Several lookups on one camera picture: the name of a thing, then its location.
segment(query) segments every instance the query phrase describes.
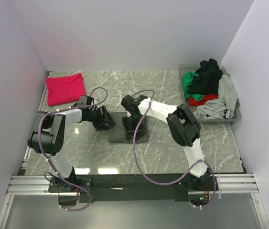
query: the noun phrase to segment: pile of clothes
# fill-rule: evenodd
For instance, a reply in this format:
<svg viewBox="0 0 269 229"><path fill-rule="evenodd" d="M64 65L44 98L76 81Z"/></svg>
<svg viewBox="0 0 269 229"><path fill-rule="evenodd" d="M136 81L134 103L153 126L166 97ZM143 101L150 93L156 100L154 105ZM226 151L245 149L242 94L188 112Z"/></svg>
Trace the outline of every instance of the pile of clothes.
<svg viewBox="0 0 269 229"><path fill-rule="evenodd" d="M196 72L188 71L182 78L185 99L199 119L231 119L238 95L228 75L221 72L214 59L200 62Z"/></svg>

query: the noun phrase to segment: black cloth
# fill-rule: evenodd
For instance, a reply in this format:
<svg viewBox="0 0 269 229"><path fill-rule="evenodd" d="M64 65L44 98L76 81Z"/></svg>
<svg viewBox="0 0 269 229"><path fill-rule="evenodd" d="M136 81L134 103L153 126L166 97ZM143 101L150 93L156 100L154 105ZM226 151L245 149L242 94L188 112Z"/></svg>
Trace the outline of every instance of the black cloth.
<svg viewBox="0 0 269 229"><path fill-rule="evenodd" d="M193 78L193 83L187 91L188 94L218 94L222 72L216 60L211 58L209 61L201 61L196 73L198 76Z"/></svg>

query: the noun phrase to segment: green cloth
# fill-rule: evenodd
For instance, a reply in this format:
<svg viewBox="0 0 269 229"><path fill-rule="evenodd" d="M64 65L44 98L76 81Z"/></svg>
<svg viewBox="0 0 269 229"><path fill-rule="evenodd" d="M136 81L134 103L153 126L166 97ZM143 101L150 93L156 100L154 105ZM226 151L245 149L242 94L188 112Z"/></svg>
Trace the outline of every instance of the green cloth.
<svg viewBox="0 0 269 229"><path fill-rule="evenodd" d="M188 88L192 85L193 78L194 76L198 76L197 73L193 73L191 71L188 71L185 73L183 79L182 79L182 84L183 84L183 91L184 91L184 96L185 99L188 100L189 97L192 97L196 102L199 102L204 98L204 95L202 94L187 94Z"/></svg>

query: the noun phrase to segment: clothing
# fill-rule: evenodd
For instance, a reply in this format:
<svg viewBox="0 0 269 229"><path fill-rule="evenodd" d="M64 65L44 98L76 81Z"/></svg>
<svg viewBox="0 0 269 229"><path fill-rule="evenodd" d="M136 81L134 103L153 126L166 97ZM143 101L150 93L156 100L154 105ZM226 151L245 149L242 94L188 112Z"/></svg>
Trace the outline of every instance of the clothing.
<svg viewBox="0 0 269 229"><path fill-rule="evenodd" d="M201 94L188 94L187 93L189 86L193 82L193 78L196 77L197 75L198 74L196 73L188 71L187 73L185 73L184 77L182 78L183 91L184 91L184 96L186 100L190 97L192 97L196 101L200 101L204 98L204 95L201 95Z"/></svg>
<svg viewBox="0 0 269 229"><path fill-rule="evenodd" d="M228 75L223 75L221 80L219 80L218 96L225 102L226 108L229 111L227 118L232 118L234 115L238 95L235 91L234 83Z"/></svg>
<svg viewBox="0 0 269 229"><path fill-rule="evenodd" d="M190 106L201 106L205 104L206 101L212 100L212 99L218 99L218 95L216 94L206 94L202 100L199 102L196 102L193 98L188 99L188 103Z"/></svg>
<svg viewBox="0 0 269 229"><path fill-rule="evenodd" d="M188 88L188 94L218 94L218 84L222 72L217 61L201 61L200 68L195 72L198 76L193 78L192 85Z"/></svg>
<svg viewBox="0 0 269 229"><path fill-rule="evenodd" d="M202 119L231 119L238 99L237 92L230 77L222 75L219 80L218 99L209 100L197 107L196 118Z"/></svg>
<svg viewBox="0 0 269 229"><path fill-rule="evenodd" d="M197 119L223 119L226 117L227 108L222 99L213 99L207 101L204 105L198 106L194 111Z"/></svg>
<svg viewBox="0 0 269 229"><path fill-rule="evenodd" d="M85 95L81 73L58 78L47 78L47 104L49 106L75 102Z"/></svg>

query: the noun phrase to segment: red cloth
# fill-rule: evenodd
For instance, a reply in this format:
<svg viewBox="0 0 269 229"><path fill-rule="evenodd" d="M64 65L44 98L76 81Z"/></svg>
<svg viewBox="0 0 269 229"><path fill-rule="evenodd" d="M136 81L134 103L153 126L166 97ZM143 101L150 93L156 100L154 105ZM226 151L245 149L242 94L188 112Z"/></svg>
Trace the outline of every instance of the red cloth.
<svg viewBox="0 0 269 229"><path fill-rule="evenodd" d="M47 105L54 106L75 102L85 95L81 73L58 78L47 78Z"/></svg>
<svg viewBox="0 0 269 229"><path fill-rule="evenodd" d="M190 97L188 98L188 103L190 106L201 106L203 105L206 101L213 100L213 99L218 99L218 95L216 94L206 94L202 100L199 102L196 102L194 98Z"/></svg>

